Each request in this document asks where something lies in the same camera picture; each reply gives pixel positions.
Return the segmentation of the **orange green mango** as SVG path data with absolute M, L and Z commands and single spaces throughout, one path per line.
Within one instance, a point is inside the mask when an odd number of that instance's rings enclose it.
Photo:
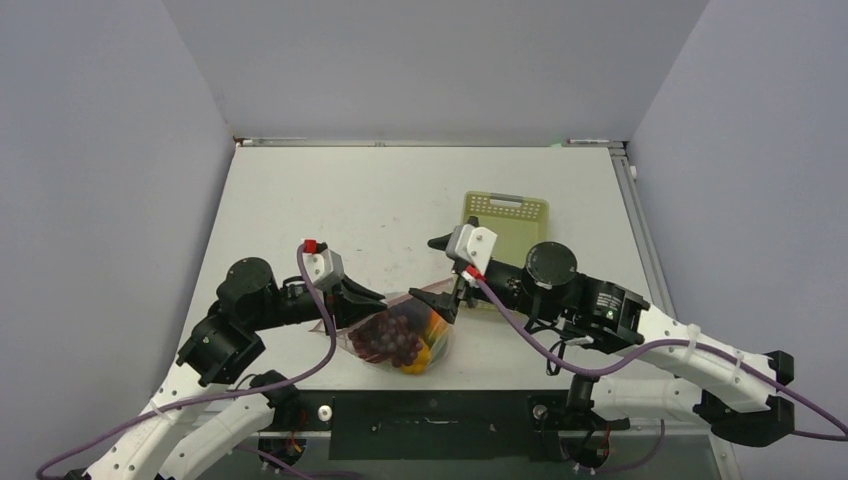
M 447 347 L 452 336 L 452 325 L 438 313 L 431 311 L 423 330 L 425 343 L 432 352 L 441 351 Z

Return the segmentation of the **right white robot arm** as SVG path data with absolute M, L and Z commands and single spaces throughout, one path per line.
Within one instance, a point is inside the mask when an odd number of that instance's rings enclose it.
M 461 304 L 482 301 L 526 340 L 535 327 L 555 331 L 568 346 L 616 358 L 608 367 L 571 366 L 567 419 L 579 428 L 604 422 L 656 419 L 705 425 L 728 442 L 765 447 L 795 427 L 792 402 L 779 396 L 794 377 L 783 351 L 752 354 L 682 323 L 616 283 L 578 269 L 564 244 L 532 246 L 520 266 L 498 261 L 494 231 L 475 218 L 430 239 L 453 264 L 454 287 L 413 296 L 448 321 Z

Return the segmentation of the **purple eggplant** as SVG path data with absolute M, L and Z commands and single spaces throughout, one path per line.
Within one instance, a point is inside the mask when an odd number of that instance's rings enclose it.
M 432 309 L 418 299 L 411 298 L 394 306 L 394 315 L 407 320 L 409 330 L 425 331 L 431 319 Z

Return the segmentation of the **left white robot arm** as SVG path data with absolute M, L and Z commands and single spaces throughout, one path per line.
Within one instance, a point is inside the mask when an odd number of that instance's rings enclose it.
M 351 280 L 336 252 L 296 258 L 299 274 L 282 283 L 264 259 L 234 263 L 148 404 L 135 419 L 100 436 L 117 439 L 100 459 L 66 478 L 155 478 L 207 404 L 234 397 L 231 385 L 265 350 L 262 331 L 316 319 L 334 330 L 385 309 L 384 295 Z

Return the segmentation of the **clear zip top bag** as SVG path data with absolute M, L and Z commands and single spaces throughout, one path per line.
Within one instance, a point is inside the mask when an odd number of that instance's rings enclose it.
M 445 314 L 453 281 L 442 280 L 407 292 L 384 295 L 351 280 L 327 296 L 337 346 L 384 370 L 420 375 L 443 360 L 453 344 Z

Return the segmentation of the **dark red grape bunch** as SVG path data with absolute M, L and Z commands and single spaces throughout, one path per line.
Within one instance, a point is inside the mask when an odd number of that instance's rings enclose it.
M 360 359 L 373 364 L 388 362 L 394 368 L 414 359 L 424 346 L 421 336 L 408 329 L 404 317 L 387 313 L 377 314 L 351 330 L 347 339 Z

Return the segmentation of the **orange bell pepper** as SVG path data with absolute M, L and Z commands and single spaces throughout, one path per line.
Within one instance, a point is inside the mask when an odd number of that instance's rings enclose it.
M 404 374 L 419 375 L 424 373 L 430 366 L 432 361 L 432 353 L 427 345 L 424 345 L 421 350 L 416 352 L 417 356 L 411 361 L 405 361 L 399 370 Z

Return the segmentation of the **beige plastic basket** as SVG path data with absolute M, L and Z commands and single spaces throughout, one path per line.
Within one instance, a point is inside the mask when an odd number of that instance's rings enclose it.
M 509 306 L 523 294 L 520 277 L 527 253 L 536 244 L 548 240 L 549 204 L 538 198 L 468 191 L 461 219 L 470 217 L 498 235 L 492 262 L 517 268 L 514 272 L 490 264 L 486 270 L 489 286 Z

